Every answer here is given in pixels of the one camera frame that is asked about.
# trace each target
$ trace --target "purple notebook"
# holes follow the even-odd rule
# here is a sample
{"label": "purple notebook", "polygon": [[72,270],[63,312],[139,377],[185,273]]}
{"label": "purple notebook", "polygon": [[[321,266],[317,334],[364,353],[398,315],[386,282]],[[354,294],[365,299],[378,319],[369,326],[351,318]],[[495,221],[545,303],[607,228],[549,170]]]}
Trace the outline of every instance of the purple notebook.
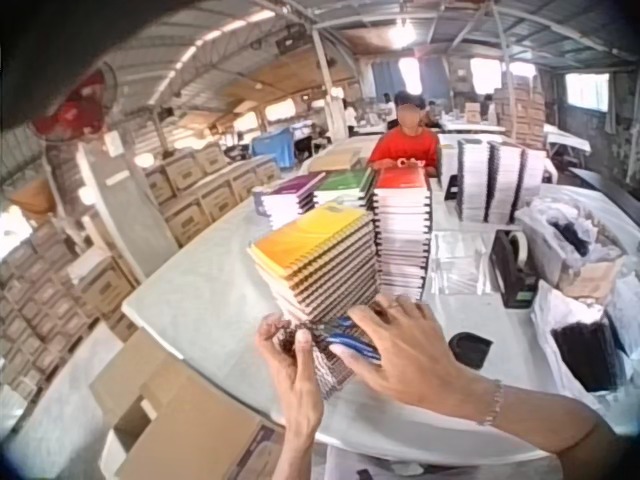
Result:
{"label": "purple notebook", "polygon": [[324,172],[321,173],[308,173],[306,175],[298,175],[293,177],[278,188],[272,191],[269,196],[272,195],[291,195],[294,197],[304,197],[313,192],[324,178]]}

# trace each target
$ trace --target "red shirt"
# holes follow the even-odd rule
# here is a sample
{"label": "red shirt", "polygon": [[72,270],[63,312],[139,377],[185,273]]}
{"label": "red shirt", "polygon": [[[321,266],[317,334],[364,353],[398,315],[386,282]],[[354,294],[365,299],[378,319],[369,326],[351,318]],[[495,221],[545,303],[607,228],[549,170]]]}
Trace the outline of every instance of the red shirt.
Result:
{"label": "red shirt", "polygon": [[438,161],[438,136],[428,128],[416,136],[407,135],[401,127],[388,131],[378,141],[373,150],[369,163],[385,159],[400,160],[401,158],[424,161],[426,167],[436,168]]}

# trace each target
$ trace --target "red notebook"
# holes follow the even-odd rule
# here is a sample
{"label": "red notebook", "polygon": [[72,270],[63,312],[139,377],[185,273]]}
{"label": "red notebook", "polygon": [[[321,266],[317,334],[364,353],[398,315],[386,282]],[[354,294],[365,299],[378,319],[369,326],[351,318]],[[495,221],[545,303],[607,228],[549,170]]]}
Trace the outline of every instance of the red notebook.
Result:
{"label": "red notebook", "polygon": [[378,176],[376,190],[387,188],[429,190],[429,180],[423,168],[385,168]]}

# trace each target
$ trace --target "man in red shirt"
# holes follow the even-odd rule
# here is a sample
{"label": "man in red shirt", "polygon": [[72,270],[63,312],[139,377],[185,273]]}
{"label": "man in red shirt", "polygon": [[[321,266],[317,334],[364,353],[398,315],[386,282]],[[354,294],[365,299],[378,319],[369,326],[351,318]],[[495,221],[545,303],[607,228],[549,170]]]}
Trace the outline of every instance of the man in red shirt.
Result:
{"label": "man in red shirt", "polygon": [[373,168],[417,165],[425,167],[429,175],[434,176],[439,142],[435,133],[420,124],[424,99],[400,91],[394,101],[400,125],[378,141],[369,164]]}

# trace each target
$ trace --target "hand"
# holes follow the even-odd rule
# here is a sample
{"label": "hand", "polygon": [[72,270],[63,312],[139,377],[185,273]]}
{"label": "hand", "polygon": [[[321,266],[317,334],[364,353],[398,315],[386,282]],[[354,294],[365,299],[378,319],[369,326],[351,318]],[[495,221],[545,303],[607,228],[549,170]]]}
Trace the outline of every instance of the hand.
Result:
{"label": "hand", "polygon": [[273,338],[289,322],[278,313],[262,319],[256,335],[256,345],[269,365],[271,378],[284,410],[286,437],[300,447],[313,443],[322,415],[324,403],[315,377],[311,334],[308,330],[296,332],[296,360],[283,353]]}
{"label": "hand", "polygon": [[396,161],[391,160],[390,158],[385,158],[384,160],[378,160],[371,165],[375,170],[381,170],[383,168],[391,168],[396,166]]}
{"label": "hand", "polygon": [[[493,386],[455,360],[431,309],[406,296],[392,301],[378,295],[376,300],[377,313],[360,305],[348,315],[375,343],[381,366],[343,345],[331,345],[331,351],[379,393],[443,415],[480,420],[478,411],[490,408]],[[479,410],[485,401],[487,410]]]}

